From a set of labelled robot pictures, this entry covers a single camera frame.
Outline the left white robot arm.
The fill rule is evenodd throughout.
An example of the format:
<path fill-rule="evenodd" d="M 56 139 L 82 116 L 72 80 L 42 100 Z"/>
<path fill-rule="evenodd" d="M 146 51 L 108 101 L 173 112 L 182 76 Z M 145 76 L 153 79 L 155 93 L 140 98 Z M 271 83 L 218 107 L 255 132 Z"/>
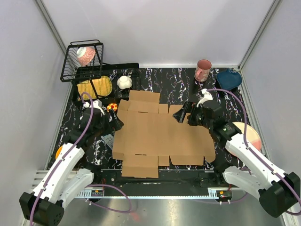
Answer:
<path fill-rule="evenodd" d="M 20 206 L 30 225 L 56 226 L 63 218 L 70 202 L 87 185 L 97 186 L 102 178 L 99 172 L 84 168 L 70 180 L 68 176 L 94 139 L 122 129 L 123 122 L 113 110 L 88 107 L 81 120 L 65 137 L 60 153 L 42 181 L 31 193 L 24 192 Z"/>

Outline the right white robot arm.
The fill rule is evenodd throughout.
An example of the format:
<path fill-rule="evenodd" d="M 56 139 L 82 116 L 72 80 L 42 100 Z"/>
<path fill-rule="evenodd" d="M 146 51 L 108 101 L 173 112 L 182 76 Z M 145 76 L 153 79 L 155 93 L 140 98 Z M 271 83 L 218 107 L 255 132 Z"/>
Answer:
<path fill-rule="evenodd" d="M 251 170 L 250 173 L 243 173 L 227 162 L 216 164 L 214 168 L 218 172 L 213 176 L 216 185 L 232 184 L 244 190 L 274 218 L 301 202 L 299 176 L 294 172 L 286 173 L 258 151 L 236 125 L 224 118 L 216 101 L 186 102 L 173 117 L 179 123 L 187 120 L 190 126 L 208 129 L 215 142 L 223 144 L 230 154 L 238 157 Z"/>

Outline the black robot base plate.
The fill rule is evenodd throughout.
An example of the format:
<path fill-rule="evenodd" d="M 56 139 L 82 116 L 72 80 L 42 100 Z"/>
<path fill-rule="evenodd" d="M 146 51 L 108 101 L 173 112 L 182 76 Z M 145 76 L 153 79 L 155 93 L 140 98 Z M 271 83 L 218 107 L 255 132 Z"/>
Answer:
<path fill-rule="evenodd" d="M 119 188 L 127 196 L 208 196 L 209 188 L 228 189 L 224 179 L 212 170 L 159 170 L 158 178 L 123 177 L 121 170 L 105 169 L 95 176 L 94 182 L 104 182 Z"/>

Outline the brown cardboard box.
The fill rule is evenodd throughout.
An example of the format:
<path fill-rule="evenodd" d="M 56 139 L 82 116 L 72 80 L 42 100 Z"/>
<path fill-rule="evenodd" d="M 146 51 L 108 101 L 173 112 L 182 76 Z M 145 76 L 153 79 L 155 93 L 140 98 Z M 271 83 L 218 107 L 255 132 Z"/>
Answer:
<path fill-rule="evenodd" d="M 158 178 L 159 166 L 202 166 L 216 158 L 208 130 L 178 123 L 173 114 L 181 106 L 159 100 L 159 93 L 131 90 L 129 100 L 120 101 L 124 126 L 114 134 L 112 157 L 122 161 L 123 177 Z"/>

